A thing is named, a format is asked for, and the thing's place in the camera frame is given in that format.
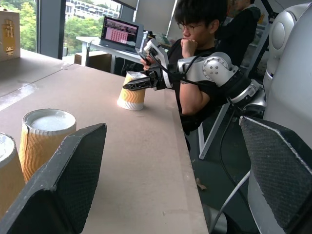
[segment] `building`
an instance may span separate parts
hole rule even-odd
[[[66,0],[66,21],[73,16],[81,19],[93,18],[99,19],[103,16],[109,16],[112,18],[119,18],[120,4],[111,4],[111,1],[106,1],[106,5],[110,9],[106,9],[97,5],[89,4],[79,0]]]

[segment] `paper cup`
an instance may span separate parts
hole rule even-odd
[[[15,142],[10,136],[0,133],[0,220],[24,186]]]
[[[65,137],[75,131],[76,119],[65,111],[43,109],[25,115],[19,159],[26,182],[51,158]]]
[[[128,72],[123,85],[131,80],[144,77],[146,76],[140,72]],[[127,110],[139,111],[142,110],[144,107],[144,98],[145,89],[138,91],[122,89],[117,104],[118,106]]]

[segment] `man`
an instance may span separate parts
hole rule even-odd
[[[175,20],[183,33],[168,51],[170,64],[177,64],[179,59],[196,56],[202,52],[215,52],[215,32],[226,17],[226,0],[180,0],[175,10]],[[144,60],[144,70],[149,66]],[[184,132],[198,128],[215,107],[226,102],[218,93],[213,82],[203,82],[208,86],[174,83]]]
[[[216,37],[220,40],[217,50],[228,54],[232,64],[239,67],[254,40],[261,12],[254,0],[235,0],[235,8],[240,13],[228,25],[220,27]]]

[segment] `table surface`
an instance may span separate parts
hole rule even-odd
[[[112,48],[109,48],[109,47],[101,46],[99,44],[100,38],[98,38],[98,37],[76,37],[76,39],[80,40],[80,41],[82,41],[84,43],[89,43],[89,42],[92,41],[91,47],[93,47],[93,48],[95,48],[97,50],[109,53],[111,55],[115,55],[117,57],[121,57],[121,58],[130,60],[132,62],[140,63],[141,57],[139,55],[128,53],[128,52],[121,51],[121,50],[112,49]]]
[[[25,63],[37,69],[17,72],[24,71]],[[174,91],[149,89],[144,109],[132,112],[117,106],[124,78],[76,64],[59,70],[63,65],[25,51],[21,59],[0,63],[8,84],[0,85],[1,91],[10,91],[0,99],[0,132],[11,135],[19,148],[23,116],[41,108],[70,112],[78,129],[107,124],[98,186],[83,233],[207,234]],[[26,83],[20,87],[19,80]],[[28,86],[31,92],[19,96]]]

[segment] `glasses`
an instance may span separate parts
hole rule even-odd
[[[177,25],[178,25],[179,29],[182,30],[182,32],[183,32],[185,29],[187,29],[187,31],[188,31],[190,34],[194,34],[195,29],[196,29],[197,27],[202,26],[202,24],[201,24],[201,25],[192,26],[192,25],[183,25],[183,24],[181,24],[181,23],[178,23]]]

